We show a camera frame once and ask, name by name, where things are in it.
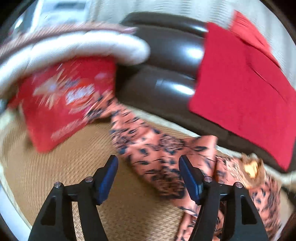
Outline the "orange floral satin garment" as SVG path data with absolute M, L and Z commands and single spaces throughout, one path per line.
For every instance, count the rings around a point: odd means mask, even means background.
M 118 154 L 160 195 L 184 211 L 176 240 L 189 239 L 200 211 L 180 175 L 178 162 L 182 155 L 218 183 L 242 183 L 259 212 L 268 238 L 274 238 L 280 229 L 280 185 L 266 172 L 262 159 L 254 155 L 222 154 L 216 150 L 218 139 L 213 135 L 177 138 L 157 130 L 119 103 L 112 92 L 96 93 L 90 100 L 85 119 L 109 117 L 110 135 Z

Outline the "woven rattan bed mat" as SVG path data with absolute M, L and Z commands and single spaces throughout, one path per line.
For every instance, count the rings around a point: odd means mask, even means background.
M 157 130 L 177 138 L 197 138 L 185 135 L 162 122 L 152 123 L 134 113 Z M 116 151 L 111 135 L 111 119 L 98 119 L 74 133 L 46 153 L 33 146 L 23 118 L 16 110 L 1 115 L 1 184 L 16 215 L 12 221 L 29 237 L 38 213 L 59 181 L 65 186 L 80 183 L 103 167 L 111 155 L 118 157 L 118 171 L 108 198 L 97 207 L 109 240 L 176 240 L 184 211 L 160 195 L 151 183 L 142 178 L 128 161 Z M 285 175 L 274 175 L 280 185 Z M 282 218 L 290 214 L 287 196 L 280 190 L 280 229 L 272 240 L 283 234 Z

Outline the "red knitted cloth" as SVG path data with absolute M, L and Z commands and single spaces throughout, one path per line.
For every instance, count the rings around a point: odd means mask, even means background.
M 270 45 L 236 11 L 229 29 L 208 23 L 205 54 L 189 110 L 263 151 L 288 171 L 295 161 L 295 89 Z

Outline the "dark brown leather headboard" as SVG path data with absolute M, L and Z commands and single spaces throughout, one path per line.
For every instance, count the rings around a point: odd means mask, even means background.
M 121 23 L 136 27 L 135 35 L 145 40 L 151 49 L 145 63 L 117 69 L 115 95 L 122 103 L 198 135 L 215 135 L 219 146 L 255 153 L 268 166 L 284 172 L 263 149 L 189 111 L 188 103 L 194 94 L 197 70 L 204 55 L 207 33 L 204 22 L 178 15 L 134 12 Z

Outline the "white quilted blanket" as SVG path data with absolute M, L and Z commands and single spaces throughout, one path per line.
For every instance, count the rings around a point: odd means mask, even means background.
M 1 97 L 10 96 L 19 80 L 33 72 L 75 57 L 111 56 L 122 65 L 144 63 L 148 43 L 136 27 L 86 22 L 42 27 L 1 45 Z

